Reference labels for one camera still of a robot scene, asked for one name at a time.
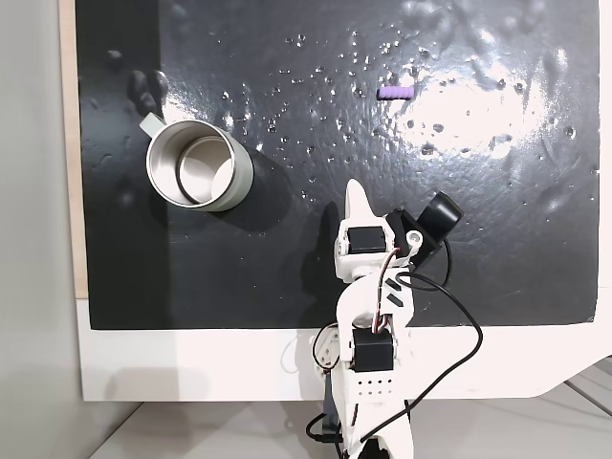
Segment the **wet surface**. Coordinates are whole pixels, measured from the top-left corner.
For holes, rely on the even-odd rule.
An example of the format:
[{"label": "wet surface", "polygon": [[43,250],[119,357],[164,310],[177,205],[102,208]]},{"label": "wet surface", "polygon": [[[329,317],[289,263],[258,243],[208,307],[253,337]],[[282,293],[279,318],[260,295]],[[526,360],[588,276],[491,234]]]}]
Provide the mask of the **wet surface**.
[{"label": "wet surface", "polygon": [[[124,3],[76,2],[94,328],[323,325],[351,178],[379,214],[438,190],[462,208],[450,289],[480,323],[592,320],[597,0]],[[415,99],[376,101],[389,84]],[[159,198],[151,110],[246,145],[247,200],[212,215]],[[415,306],[414,325],[463,323],[437,295]]]}]

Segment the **purple block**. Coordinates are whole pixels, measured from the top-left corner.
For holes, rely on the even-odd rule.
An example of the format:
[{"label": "purple block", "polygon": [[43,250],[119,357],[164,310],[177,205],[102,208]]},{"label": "purple block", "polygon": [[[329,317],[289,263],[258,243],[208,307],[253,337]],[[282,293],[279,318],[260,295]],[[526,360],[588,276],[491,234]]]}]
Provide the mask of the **purple block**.
[{"label": "purple block", "polygon": [[376,93],[378,100],[393,100],[396,98],[414,98],[414,86],[383,86]]}]

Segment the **stainless steel mug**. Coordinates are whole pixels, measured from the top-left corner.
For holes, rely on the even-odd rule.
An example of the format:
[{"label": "stainless steel mug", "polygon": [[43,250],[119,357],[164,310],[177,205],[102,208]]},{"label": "stainless steel mug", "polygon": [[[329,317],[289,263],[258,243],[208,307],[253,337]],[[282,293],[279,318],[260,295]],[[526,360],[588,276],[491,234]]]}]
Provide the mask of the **stainless steel mug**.
[{"label": "stainless steel mug", "polygon": [[221,211],[249,193],[252,162],[230,134],[200,120],[166,124],[153,113],[141,122],[151,137],[146,172],[167,202],[181,208]]}]

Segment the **wall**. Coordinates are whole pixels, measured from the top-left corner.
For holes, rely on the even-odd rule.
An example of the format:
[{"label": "wall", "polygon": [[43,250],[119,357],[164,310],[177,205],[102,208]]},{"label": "wall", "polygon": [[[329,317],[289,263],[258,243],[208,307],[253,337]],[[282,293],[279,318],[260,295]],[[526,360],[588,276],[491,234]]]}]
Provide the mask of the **wall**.
[{"label": "wall", "polygon": [[57,4],[0,8],[0,456],[83,459],[136,405],[80,396]]}]

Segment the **mug rim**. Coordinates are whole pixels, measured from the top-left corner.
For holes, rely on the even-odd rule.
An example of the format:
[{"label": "mug rim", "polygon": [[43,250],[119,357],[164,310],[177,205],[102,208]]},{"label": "mug rim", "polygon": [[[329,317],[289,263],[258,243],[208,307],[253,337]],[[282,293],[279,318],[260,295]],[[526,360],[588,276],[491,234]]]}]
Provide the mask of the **mug rim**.
[{"label": "mug rim", "polygon": [[[158,185],[155,183],[155,179],[153,178],[153,173],[151,171],[151,150],[153,149],[153,146],[155,145],[155,141],[162,135],[162,133],[168,129],[170,126],[174,126],[176,124],[181,124],[184,122],[188,122],[188,123],[192,123],[192,122],[198,122],[200,124],[203,124],[207,127],[212,128],[217,134],[219,134],[219,136],[221,136],[221,138],[223,139],[223,141],[226,143],[226,147],[229,150],[229,155],[231,157],[231,179],[228,182],[228,185],[226,186],[226,188],[223,190],[223,193],[221,193],[219,196],[217,196],[216,198],[211,198],[208,201],[206,201],[205,203],[196,203],[196,204],[183,204],[183,203],[178,203],[176,201],[174,201],[173,199],[171,199],[170,197],[168,197],[165,193],[163,193],[160,188],[158,187]],[[151,139],[151,143],[148,146],[148,149],[146,150],[146,175],[148,175],[149,178],[149,182],[151,183],[151,185],[153,185],[153,187],[155,188],[155,190],[158,192],[158,194],[160,196],[162,196],[164,199],[167,200],[168,203],[173,204],[175,206],[178,206],[180,208],[205,208],[207,206],[210,206],[212,204],[215,204],[217,202],[219,202],[221,199],[223,199],[227,194],[228,191],[231,189],[231,186],[233,185],[235,178],[236,178],[236,155],[235,155],[235,151],[233,148],[233,145],[230,142],[230,139],[228,138],[229,134],[226,134],[225,131],[223,131],[221,128],[210,124],[207,121],[203,121],[203,120],[177,120],[177,121],[173,121],[167,125],[165,125],[162,129],[160,129],[156,134],[155,137]],[[200,137],[198,139],[195,139],[193,142],[191,142],[189,145],[192,145],[194,142],[199,141],[200,139],[203,139],[204,137]],[[183,156],[183,154],[179,157],[179,159],[177,160],[177,167],[178,167],[178,162],[181,160],[181,157]],[[182,188],[180,185],[180,181],[179,178],[177,176],[177,182],[179,183],[179,188]]]}]

